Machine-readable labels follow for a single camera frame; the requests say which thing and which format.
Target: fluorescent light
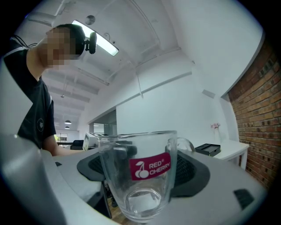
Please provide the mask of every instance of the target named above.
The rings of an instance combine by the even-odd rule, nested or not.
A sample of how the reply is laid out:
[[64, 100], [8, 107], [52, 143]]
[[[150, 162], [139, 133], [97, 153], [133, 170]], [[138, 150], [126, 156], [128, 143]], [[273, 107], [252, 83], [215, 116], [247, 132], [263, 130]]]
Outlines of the fluorescent light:
[[[73, 20], [72, 24], [81, 26], [87, 38], [90, 38], [90, 34], [92, 32], [95, 32], [94, 30], [78, 22], [77, 20]], [[115, 56], [119, 52], [119, 50], [113, 44], [111, 44], [104, 37], [100, 36], [98, 33], [97, 33], [97, 45], [103, 48], [104, 50], [106, 50], [112, 56]]]
[[66, 120], [65, 124], [72, 124], [70, 120]]

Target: red label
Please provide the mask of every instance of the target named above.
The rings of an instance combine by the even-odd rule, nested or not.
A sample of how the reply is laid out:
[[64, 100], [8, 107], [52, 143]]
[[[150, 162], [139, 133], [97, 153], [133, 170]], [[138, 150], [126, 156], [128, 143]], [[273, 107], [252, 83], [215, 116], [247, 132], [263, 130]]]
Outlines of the red label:
[[157, 177], [171, 168], [171, 156], [164, 152], [160, 155], [130, 159], [130, 170], [133, 181], [146, 180]]

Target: red brick wall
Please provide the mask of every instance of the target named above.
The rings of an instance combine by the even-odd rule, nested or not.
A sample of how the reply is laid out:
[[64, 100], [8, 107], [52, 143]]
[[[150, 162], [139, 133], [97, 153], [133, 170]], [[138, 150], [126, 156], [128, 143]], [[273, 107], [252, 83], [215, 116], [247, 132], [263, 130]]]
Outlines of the red brick wall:
[[229, 91], [240, 142], [249, 144], [246, 171], [265, 187], [281, 160], [281, 70], [267, 40], [254, 62]]

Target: vase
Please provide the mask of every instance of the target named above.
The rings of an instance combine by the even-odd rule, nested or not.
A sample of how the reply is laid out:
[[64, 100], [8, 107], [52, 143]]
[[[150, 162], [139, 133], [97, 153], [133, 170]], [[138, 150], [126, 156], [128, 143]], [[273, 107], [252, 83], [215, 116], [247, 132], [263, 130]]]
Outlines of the vase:
[[218, 128], [214, 129], [214, 133], [215, 133], [215, 145], [220, 145], [221, 144], [221, 140], [220, 140], [220, 131]]

